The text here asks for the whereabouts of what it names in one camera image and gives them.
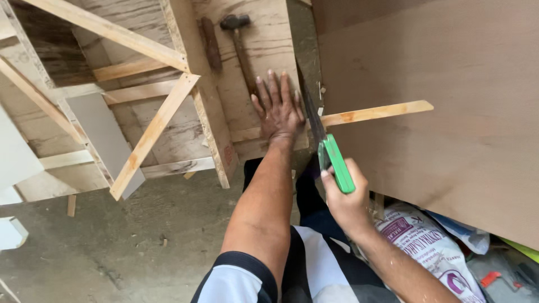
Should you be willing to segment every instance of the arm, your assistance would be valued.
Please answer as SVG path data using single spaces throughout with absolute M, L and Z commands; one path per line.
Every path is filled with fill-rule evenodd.
M 360 247 L 374 271 L 407 303 L 459 303 L 460 300 L 436 277 L 376 230 L 369 220 L 367 180 L 354 160 L 346 159 L 345 162 L 356 190 L 343 194 L 332 174 L 323 171 L 321 176 L 328 207 L 341 228 Z
M 295 139 L 305 124 L 300 98 L 292 101 L 288 75 L 281 76 L 281 89 L 268 71 L 269 94 L 257 78 L 259 99 L 252 95 L 260 116 L 262 135 L 269 139 L 266 156 L 234 208 L 221 253 L 240 251 L 264 263 L 281 285 L 290 245 L 292 212 L 291 155 Z

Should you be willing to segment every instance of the black pants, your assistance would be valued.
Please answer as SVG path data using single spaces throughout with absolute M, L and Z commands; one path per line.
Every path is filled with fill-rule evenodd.
M 243 191 L 247 189 L 263 158 L 252 159 L 245 162 L 243 172 L 245 181 Z M 327 235 L 349 245 L 344 232 L 329 212 L 328 206 L 320 196 L 312 177 L 302 174 L 296 181 L 296 201 L 300 210 L 300 226 Z

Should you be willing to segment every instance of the hammer head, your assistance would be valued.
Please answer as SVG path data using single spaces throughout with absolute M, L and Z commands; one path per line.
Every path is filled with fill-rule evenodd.
M 249 19 L 249 15 L 242 15 L 239 17 L 236 15 L 228 15 L 221 21 L 220 25 L 223 30 L 236 30 L 245 25 L 249 25 L 250 23 L 251 19 Z

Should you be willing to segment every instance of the person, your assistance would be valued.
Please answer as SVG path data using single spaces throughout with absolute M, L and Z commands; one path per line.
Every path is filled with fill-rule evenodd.
M 263 159 L 245 163 L 245 186 L 212 269 L 191 302 L 436 302 L 459 300 L 436 277 L 389 243 L 369 220 L 367 180 L 352 159 L 345 163 L 356 190 L 340 192 L 313 157 L 296 182 L 300 226 L 290 226 L 291 157 L 305 125 L 299 93 L 289 76 L 260 77 L 252 95 L 269 140 Z M 327 204 L 315 179 L 321 174 Z M 368 264 L 357 258 L 345 233 Z

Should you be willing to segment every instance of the shirt sleeve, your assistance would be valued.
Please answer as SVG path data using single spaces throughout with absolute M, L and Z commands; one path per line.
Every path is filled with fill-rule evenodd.
M 277 283 L 257 258 L 239 251 L 221 254 L 197 288 L 195 302 L 277 302 Z

